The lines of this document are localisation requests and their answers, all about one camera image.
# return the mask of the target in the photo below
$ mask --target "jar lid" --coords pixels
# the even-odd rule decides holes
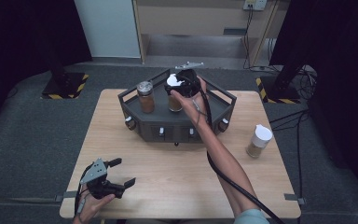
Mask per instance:
[[[255,146],[265,147],[271,138],[272,131],[261,124],[257,124],[255,126],[255,134],[252,137],[252,142],[255,144]]]
[[[136,86],[140,95],[149,95],[153,91],[153,84],[149,81],[143,81]]]
[[[170,86],[180,86],[184,81],[178,81],[176,79],[176,74],[170,74],[170,76],[167,78],[167,84]]]

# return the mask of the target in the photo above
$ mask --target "wooden table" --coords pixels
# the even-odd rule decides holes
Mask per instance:
[[[233,213],[216,174],[207,162],[203,144],[146,143],[124,124],[117,95],[124,90],[104,90],[96,106],[68,191],[77,190],[84,169],[98,158],[123,162],[108,169],[112,183],[136,177],[122,199],[114,199],[100,218],[232,218]],[[248,174],[257,197],[278,217],[296,218],[294,194],[273,138],[259,159],[246,154],[255,125],[269,127],[266,112],[255,91],[231,91],[237,103],[228,129],[218,135]],[[74,198],[64,199],[60,215],[73,217]]]

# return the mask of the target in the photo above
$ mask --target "glass jar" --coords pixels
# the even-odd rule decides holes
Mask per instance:
[[[175,74],[170,74],[167,78],[167,84],[170,86],[180,86],[182,81],[177,81]],[[168,108],[172,112],[179,112],[182,110],[182,105],[178,100],[176,100],[172,95],[168,95]]]
[[[153,112],[155,108],[153,84],[149,81],[143,81],[136,86],[136,89],[142,112],[146,114]]]
[[[253,158],[258,158],[263,149],[272,138],[272,131],[261,124],[255,126],[255,133],[252,136],[251,143],[246,148],[246,152]]]

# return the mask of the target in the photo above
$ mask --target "sleeve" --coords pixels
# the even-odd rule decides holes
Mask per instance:
[[[269,222],[260,210],[249,209],[237,216],[234,224],[269,224]]]

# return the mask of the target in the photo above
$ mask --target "black curtain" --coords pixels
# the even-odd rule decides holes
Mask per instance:
[[[24,8],[34,17],[24,15]],[[91,60],[73,0],[0,0],[0,107],[16,83],[49,70],[32,22],[44,31],[62,65]]]
[[[317,21],[312,29],[310,18]],[[309,32],[308,41],[297,48],[302,32]],[[316,70],[312,118],[335,163],[358,177],[358,4],[292,1],[270,63],[285,65],[290,55],[301,55]]]

